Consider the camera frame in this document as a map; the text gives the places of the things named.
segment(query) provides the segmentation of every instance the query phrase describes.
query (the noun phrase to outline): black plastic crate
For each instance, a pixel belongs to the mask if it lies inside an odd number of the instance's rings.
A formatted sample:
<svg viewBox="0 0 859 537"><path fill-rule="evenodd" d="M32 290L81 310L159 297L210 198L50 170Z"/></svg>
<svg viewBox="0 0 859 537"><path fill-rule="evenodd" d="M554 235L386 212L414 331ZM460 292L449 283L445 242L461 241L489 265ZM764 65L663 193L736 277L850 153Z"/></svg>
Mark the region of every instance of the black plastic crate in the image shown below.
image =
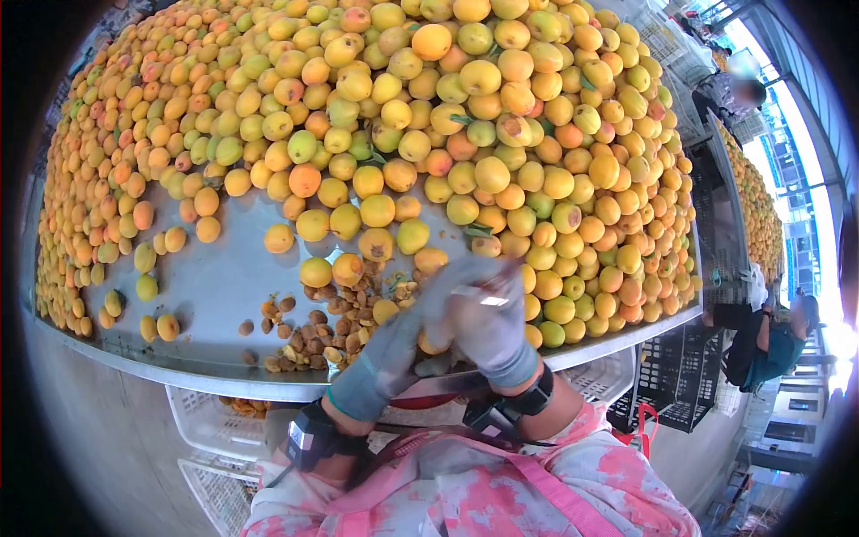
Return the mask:
<svg viewBox="0 0 859 537"><path fill-rule="evenodd" d="M638 406L642 403L653 406L656 413L660 416L664 412L668 412L673 405L673 403L668 403L665 400L651 399L650 397L638 395L636 397L636 404L633 406L631 400L634 389L626 392L620 399L615 401L606 413L608 423L625 434L630 434L638 429Z"/></svg>
<svg viewBox="0 0 859 537"><path fill-rule="evenodd" d="M687 401L675 401L671 408L660 414L659 423L672 429L691 433L712 406L701 406Z"/></svg>
<svg viewBox="0 0 859 537"><path fill-rule="evenodd" d="M662 416L672 429L692 432L716 403L716 386L722 366L723 330L714 331L700 321L685 325L677 399Z"/></svg>
<svg viewBox="0 0 859 537"><path fill-rule="evenodd" d="M617 430L631 433L638 428L638 406L648 403L657 413L668 411L677 396L683 356L682 326L642 343L643 360L638 365L630 391L609 407L606 419Z"/></svg>

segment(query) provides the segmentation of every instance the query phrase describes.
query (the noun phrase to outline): metal tray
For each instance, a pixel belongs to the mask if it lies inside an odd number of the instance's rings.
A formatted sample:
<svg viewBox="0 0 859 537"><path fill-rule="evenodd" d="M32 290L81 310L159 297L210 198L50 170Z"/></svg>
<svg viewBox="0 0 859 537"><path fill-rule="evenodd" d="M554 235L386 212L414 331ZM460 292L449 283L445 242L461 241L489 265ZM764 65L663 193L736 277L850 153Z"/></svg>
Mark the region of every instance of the metal tray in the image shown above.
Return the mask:
<svg viewBox="0 0 859 537"><path fill-rule="evenodd" d="M44 178L44 172L29 177L34 188L22 244L33 248L30 259L35 259L38 244L35 224L38 222ZM444 205L432 204L423 195L423 177L408 194L421 201L420 217L431 229L429 246L443 248L451 258L465 253L467 236L449 222ZM342 252L357 252L356 239L342 242L328 235L323 241L305 243L296 237L295 245L287 253L268 253L263 246L263 235L273 223L285 222L281 214L282 204L268 199L264 192L252 189L240 198L222 195L222 203L216 213L222 224L221 236L211 244L203 244L194 236L193 224L181 222L179 201L171 199L164 188L150 183L144 197L156 208L155 221L150 229L133 240L135 246L174 225L188 231L185 246L177 253L159 256L155 264L159 295L151 302L137 298L135 282L138 274L134 270L133 253L122 256L106 267L106 279L100 287L90 285L83 293L88 315L94 317L96 326L93 338L79 340L34 314L34 266L24 267L22 274L28 281L21 287L23 298L28 302L28 312L35 317L46 336L60 338L65 345L110 367L177 387L262 400L309 402L319 398L332 376L337 374L335 369L271 374L262 367L246 365L241 353L244 350L255 351L261 364L262 357L274 354L279 346L286 343L274 332L266 335L259 329L262 318L260 306L271 294L295 296L296 307L289 319L297 326L306 322L310 310L325 310L325 302L311 302L304 296L298 283L299 265L310 256L334 260ZM357 203L354 193L351 202ZM318 203L315 200L308 208L316 208L314 204ZM391 231L396 235L396 223ZM691 244L697 266L701 266L694 226ZM387 276L398 270L408 272L412 267L411 256L395 252L394 260L387 263L385 273ZM98 326L97 312L110 289L121 292L126 304L114 327L103 330ZM703 310L701 300L696 300L676 315L656 323L628 326L599 339L584 339L576 345L544 350L543 357L553 370L560 370L621 351L700 315ZM176 315L181 325L180 336L171 343L158 339L147 344L140 336L140 318L145 314L157 316L165 313ZM332 325L335 319L329 316ZM256 328L249 336L241 337L238 326L245 320L252 320ZM476 371L465 369L465 364L459 367L462 370L458 372L420 381L401 397L451 394L485 385L483 377Z"/></svg>

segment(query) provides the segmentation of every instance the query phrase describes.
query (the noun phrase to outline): worker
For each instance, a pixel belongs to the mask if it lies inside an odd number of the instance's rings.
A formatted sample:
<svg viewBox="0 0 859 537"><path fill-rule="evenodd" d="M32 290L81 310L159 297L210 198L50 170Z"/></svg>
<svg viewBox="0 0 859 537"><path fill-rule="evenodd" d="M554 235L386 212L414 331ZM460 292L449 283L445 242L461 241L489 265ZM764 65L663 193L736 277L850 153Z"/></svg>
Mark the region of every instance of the worker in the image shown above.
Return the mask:
<svg viewBox="0 0 859 537"><path fill-rule="evenodd" d="M260 490L242 536L700 535L644 456L612 436L605 406L585 401L528 343L518 267L492 292L494 303L507 300L501 306L452 294L498 277L504 266L458 259L423 284L412 307L376 329L325 396L289 425L295 443L258 461ZM417 381L418 334L444 345L452 326L458 349L521 412L521 446L466 427L418 430L361 461L382 411ZM329 424L336 434L323 432ZM316 443L327 447L324 456L290 471L296 452L313 459ZM369 476L350 485L356 470Z"/></svg>
<svg viewBox="0 0 859 537"><path fill-rule="evenodd" d="M796 366L809 331L819 323L817 299L796 295L790 301L789 319L773 319L772 306L753 312L748 304L716 304L704 313L705 326L736 330L728 349L725 376L741 392L753 392L762 383L787 375Z"/></svg>
<svg viewBox="0 0 859 537"><path fill-rule="evenodd" d="M738 78L718 72L696 85L692 101L704 123L707 122L709 108L730 131L737 122L764 104L766 88L755 78Z"/></svg>

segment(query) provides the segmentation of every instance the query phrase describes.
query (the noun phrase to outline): hand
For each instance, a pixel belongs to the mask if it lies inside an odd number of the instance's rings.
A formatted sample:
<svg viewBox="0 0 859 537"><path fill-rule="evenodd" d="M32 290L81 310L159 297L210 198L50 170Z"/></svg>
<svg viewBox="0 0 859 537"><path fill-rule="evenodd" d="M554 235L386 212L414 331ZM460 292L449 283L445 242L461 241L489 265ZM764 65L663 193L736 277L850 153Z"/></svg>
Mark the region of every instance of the hand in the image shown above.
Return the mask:
<svg viewBox="0 0 859 537"><path fill-rule="evenodd" d="M334 407L361 422L376 421L388 403L417 382L415 360L420 316L401 311L379 326L358 359L328 387Z"/></svg>
<svg viewBox="0 0 859 537"><path fill-rule="evenodd" d="M444 347L454 339L486 379L514 387L532 377L537 351L525 338L525 293L521 271L514 270L493 296L502 306L481 304L476 297L453 295L460 286L478 286L509 269L510 260L469 255L444 266L421 292L415 308L423 317L429 343Z"/></svg>

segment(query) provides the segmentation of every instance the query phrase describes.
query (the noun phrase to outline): pink strap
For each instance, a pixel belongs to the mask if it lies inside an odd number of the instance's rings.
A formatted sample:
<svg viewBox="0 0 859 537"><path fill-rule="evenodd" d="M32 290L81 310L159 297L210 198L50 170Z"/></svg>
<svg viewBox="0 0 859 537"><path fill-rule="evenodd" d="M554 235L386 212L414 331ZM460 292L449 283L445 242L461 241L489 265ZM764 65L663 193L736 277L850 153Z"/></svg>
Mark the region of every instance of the pink strap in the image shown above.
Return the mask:
<svg viewBox="0 0 859 537"><path fill-rule="evenodd" d="M454 435L441 434L432 439L425 437L424 441L431 442L451 436ZM510 453L471 438L459 436L458 440L486 453L505 457L512 462L525 479L556 509L561 511L583 537L623 537L623 534L606 520L593 505L573 492L558 478L548 473L533 457ZM350 494L329 503L328 514L340 514L335 537L370 534L369 510L404 484L404 478L408 475L406 473L408 472L407 468L411 465L413 457L414 450L410 450L410 453L400 460L396 469L391 469L389 472L379 472L376 477L380 479L371 479L372 484L369 480ZM362 503L362 509L356 510L357 504Z"/></svg>
<svg viewBox="0 0 859 537"><path fill-rule="evenodd" d="M515 454L509 454L507 458L584 537L623 537L593 505L548 473L533 458Z"/></svg>
<svg viewBox="0 0 859 537"><path fill-rule="evenodd" d="M340 516L334 537L357 537L370 535L370 512L357 511Z"/></svg>

